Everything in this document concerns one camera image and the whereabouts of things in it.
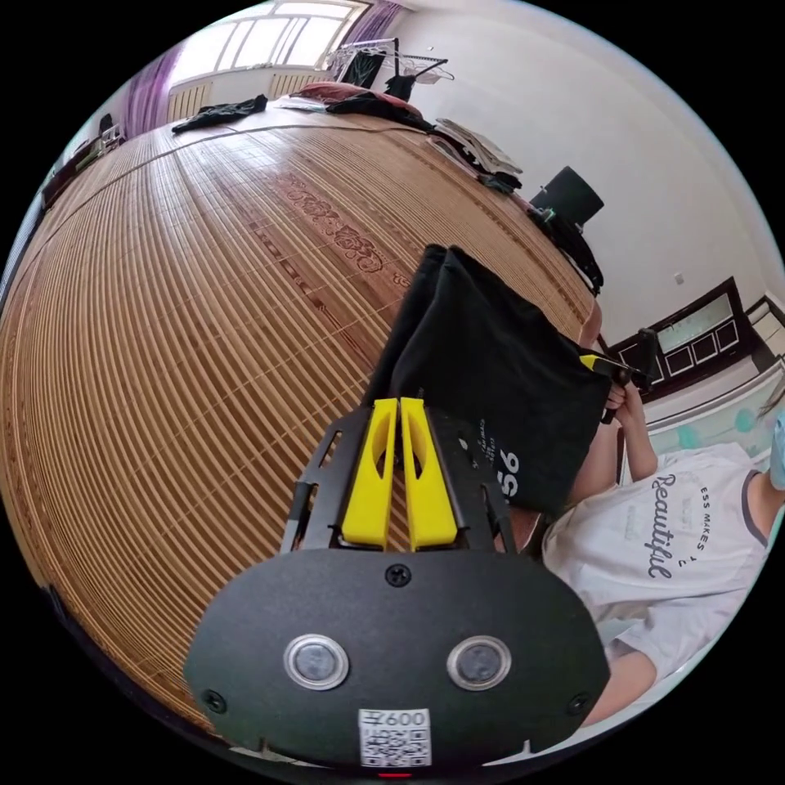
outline face mask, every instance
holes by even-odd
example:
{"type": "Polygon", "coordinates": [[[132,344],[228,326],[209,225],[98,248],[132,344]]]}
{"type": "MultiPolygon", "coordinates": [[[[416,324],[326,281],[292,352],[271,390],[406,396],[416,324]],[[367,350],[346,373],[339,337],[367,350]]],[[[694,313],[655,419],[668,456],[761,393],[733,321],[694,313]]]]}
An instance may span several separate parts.
{"type": "Polygon", "coordinates": [[[785,411],[774,423],[774,438],[771,441],[769,477],[778,491],[785,491],[785,411]]]}

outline radiator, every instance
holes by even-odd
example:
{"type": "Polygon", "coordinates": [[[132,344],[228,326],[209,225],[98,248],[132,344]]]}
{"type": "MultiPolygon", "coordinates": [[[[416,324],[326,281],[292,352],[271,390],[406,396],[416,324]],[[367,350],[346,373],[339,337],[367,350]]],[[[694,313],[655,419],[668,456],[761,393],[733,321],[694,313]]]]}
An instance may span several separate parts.
{"type": "Polygon", "coordinates": [[[212,91],[212,82],[200,82],[191,84],[184,90],[169,93],[168,122],[193,117],[202,106],[209,105],[212,91]]]}
{"type": "Polygon", "coordinates": [[[267,96],[271,101],[281,96],[288,96],[293,92],[302,90],[311,82],[330,81],[326,71],[276,71],[272,75],[270,82],[270,94],[267,96]]]}

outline purple curtain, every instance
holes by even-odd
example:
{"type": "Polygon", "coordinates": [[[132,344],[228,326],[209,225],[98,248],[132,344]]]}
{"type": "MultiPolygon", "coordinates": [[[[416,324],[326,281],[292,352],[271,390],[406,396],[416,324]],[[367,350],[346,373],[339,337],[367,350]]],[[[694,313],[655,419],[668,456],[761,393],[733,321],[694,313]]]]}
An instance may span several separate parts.
{"type": "Polygon", "coordinates": [[[366,11],[357,24],[349,31],[343,43],[357,43],[358,41],[373,41],[384,38],[388,27],[403,9],[395,2],[379,0],[366,11]]]}
{"type": "Polygon", "coordinates": [[[181,44],[172,47],[131,79],[121,128],[126,139],[166,124],[169,79],[181,49],[181,44]]]}

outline sticker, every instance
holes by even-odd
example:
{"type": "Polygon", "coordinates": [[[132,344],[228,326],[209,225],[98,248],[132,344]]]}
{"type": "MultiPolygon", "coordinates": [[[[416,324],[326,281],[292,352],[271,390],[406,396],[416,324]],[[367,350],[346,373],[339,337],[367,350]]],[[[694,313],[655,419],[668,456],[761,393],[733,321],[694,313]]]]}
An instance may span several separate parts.
{"type": "Polygon", "coordinates": [[[431,765],[431,717],[428,709],[360,709],[360,758],[381,769],[431,765]]]}

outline bamboo mat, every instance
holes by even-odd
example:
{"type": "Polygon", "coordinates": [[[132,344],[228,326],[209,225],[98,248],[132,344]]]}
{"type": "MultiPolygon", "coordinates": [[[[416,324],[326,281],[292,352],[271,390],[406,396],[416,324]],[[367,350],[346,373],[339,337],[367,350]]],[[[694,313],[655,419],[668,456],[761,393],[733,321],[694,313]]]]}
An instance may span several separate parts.
{"type": "MultiPolygon", "coordinates": [[[[295,114],[162,128],[97,161],[44,218],[0,321],[0,482],[31,571],[206,729],[181,677],[195,624],[276,552],[424,246],[461,246],[574,339],[594,304],[512,200],[420,134],[295,114]]],[[[402,501],[398,485],[398,549],[402,501]]]]}

